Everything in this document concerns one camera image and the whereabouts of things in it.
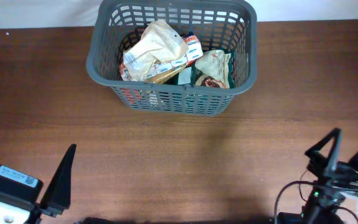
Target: white backdrop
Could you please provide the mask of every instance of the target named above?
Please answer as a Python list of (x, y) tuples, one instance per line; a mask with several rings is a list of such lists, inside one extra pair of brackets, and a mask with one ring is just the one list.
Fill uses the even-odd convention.
[[(93, 26), (101, 1), (0, 0), (0, 29)], [(258, 21), (358, 19), (358, 0), (247, 1)]]

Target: gray basket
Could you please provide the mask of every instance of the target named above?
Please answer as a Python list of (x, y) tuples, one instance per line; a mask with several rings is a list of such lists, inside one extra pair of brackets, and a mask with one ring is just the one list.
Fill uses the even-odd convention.
[[(194, 32), (204, 51), (233, 50), (235, 88), (157, 85), (122, 81), (122, 53), (136, 44), (152, 21), (164, 19), (179, 34)], [(90, 77), (110, 86), (131, 108), (214, 116), (247, 91), (257, 76), (256, 13), (244, 0), (104, 0), (86, 60)]]

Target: wire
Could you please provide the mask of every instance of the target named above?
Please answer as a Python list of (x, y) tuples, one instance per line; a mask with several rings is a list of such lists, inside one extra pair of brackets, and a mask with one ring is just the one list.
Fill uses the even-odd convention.
[(353, 217), (356, 219), (357, 224), (358, 224), (358, 217), (357, 217), (357, 215), (356, 215), (354, 212), (352, 212), (350, 209), (345, 208), (345, 207), (335, 207), (334, 209), (345, 210), (345, 211), (349, 212), (350, 214), (353, 215)]
[(297, 181), (290, 182), (289, 184), (284, 186), (283, 189), (281, 189), (280, 193), (278, 193), (276, 202), (274, 203), (274, 224), (277, 224), (277, 207), (278, 207), (278, 201), (280, 200), (281, 195), (284, 193), (284, 191), (287, 188), (289, 188), (289, 187), (291, 187), (292, 185), (295, 185), (295, 184), (310, 185), (310, 186), (317, 187), (317, 188), (324, 189), (324, 190), (335, 189), (334, 187), (323, 186), (323, 185), (319, 185), (319, 184), (308, 182), (308, 181), (299, 181), (299, 180), (297, 180)]
[[(305, 170), (305, 172), (301, 175), (301, 177), (299, 178), (299, 181), (302, 181), (303, 176), (308, 172), (308, 170)], [(301, 195), (302, 200), (304, 200), (305, 202), (307, 202), (307, 200), (305, 200), (303, 198), (303, 194), (302, 194), (302, 190), (301, 190), (301, 184), (298, 184), (298, 190), (299, 190), (299, 195)]]

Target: brown wooden surface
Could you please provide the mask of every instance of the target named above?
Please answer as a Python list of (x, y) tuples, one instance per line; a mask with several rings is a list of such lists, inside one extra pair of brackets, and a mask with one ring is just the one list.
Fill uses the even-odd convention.
[[(78, 145), (71, 207), (43, 223), (272, 215), (332, 128), (340, 159), (358, 150), (358, 21), (259, 23), (258, 79), (215, 118), (126, 107), (85, 70), (92, 30), (0, 30), (0, 164), (47, 185)], [(280, 209), (302, 204), (294, 187)]]

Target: qr code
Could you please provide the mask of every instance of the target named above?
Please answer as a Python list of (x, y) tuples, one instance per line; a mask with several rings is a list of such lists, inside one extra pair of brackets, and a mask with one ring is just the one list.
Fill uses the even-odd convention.
[(32, 185), (35, 181), (35, 178), (27, 176), (26, 180), (24, 181), (26, 184)]

